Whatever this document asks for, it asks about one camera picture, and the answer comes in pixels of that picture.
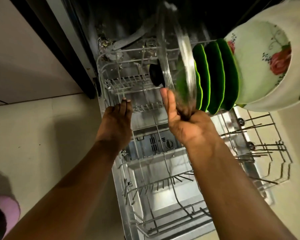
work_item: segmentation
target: glass lid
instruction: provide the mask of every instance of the glass lid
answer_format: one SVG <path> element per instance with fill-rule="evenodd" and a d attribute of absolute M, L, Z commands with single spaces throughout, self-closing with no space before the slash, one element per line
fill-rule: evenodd
<path fill-rule="evenodd" d="M 157 55 L 165 87 L 176 97 L 176 108 L 188 120 L 196 109 L 195 60 L 187 31 L 174 4 L 164 1 L 158 8 Z"/>

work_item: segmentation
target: hand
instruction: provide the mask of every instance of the hand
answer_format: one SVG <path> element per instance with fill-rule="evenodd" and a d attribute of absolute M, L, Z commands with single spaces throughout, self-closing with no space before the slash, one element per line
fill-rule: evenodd
<path fill-rule="evenodd" d="M 169 129 L 188 151 L 206 147 L 205 151 L 211 152 L 215 144 L 222 141 L 213 122 L 205 112 L 196 110 L 189 121 L 183 121 L 177 112 L 173 92 L 167 88 L 161 88 L 160 93 L 168 114 Z"/>
<path fill-rule="evenodd" d="M 120 104 L 106 108 L 96 134 L 96 141 L 110 142 L 118 152 L 122 150 L 131 140 L 131 116 L 131 101 L 125 97 Z"/>

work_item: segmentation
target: pink slipper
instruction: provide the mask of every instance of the pink slipper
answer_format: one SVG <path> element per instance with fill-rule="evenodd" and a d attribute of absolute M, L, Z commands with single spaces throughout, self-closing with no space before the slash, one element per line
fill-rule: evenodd
<path fill-rule="evenodd" d="M 20 218 L 20 207 L 18 202 L 14 199 L 0 195 L 0 210 L 3 212 L 7 222 L 5 237 L 18 222 Z"/>

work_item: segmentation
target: floral bowl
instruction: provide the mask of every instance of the floral bowl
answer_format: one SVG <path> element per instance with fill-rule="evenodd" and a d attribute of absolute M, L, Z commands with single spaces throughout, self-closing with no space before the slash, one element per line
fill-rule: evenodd
<path fill-rule="evenodd" d="M 270 112 L 292 106 L 300 102 L 300 1 L 280 3 L 270 7 L 250 21 L 267 21 L 284 30 L 290 41 L 291 58 L 288 70 L 281 82 L 266 96 L 253 103 L 242 104 L 245 109 L 256 112 Z M 287 52 L 277 56 L 278 68 L 284 66 Z"/>
<path fill-rule="evenodd" d="M 252 21 L 236 27 L 226 37 L 239 70 L 236 104 L 257 101 L 284 78 L 291 60 L 285 32 L 267 21 Z"/>

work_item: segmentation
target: lower dishwasher rack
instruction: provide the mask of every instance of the lower dishwasher rack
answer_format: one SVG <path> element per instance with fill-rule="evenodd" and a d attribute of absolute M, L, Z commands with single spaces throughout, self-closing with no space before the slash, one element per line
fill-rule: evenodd
<path fill-rule="evenodd" d="M 215 227 L 187 151 L 169 131 L 159 88 L 150 80 L 148 66 L 157 60 L 154 44 L 154 39 L 142 39 L 137 48 L 111 52 L 114 61 L 106 54 L 98 57 L 99 104 L 102 114 L 123 97 L 133 104 L 132 139 L 112 167 L 125 238 L 190 240 Z M 170 67 L 178 54 L 178 49 L 168 50 Z M 271 114 L 255 115 L 236 106 L 211 119 L 262 197 L 272 204 L 269 188 L 289 179 L 292 159 Z M 271 137 L 262 136 L 265 130 Z"/>

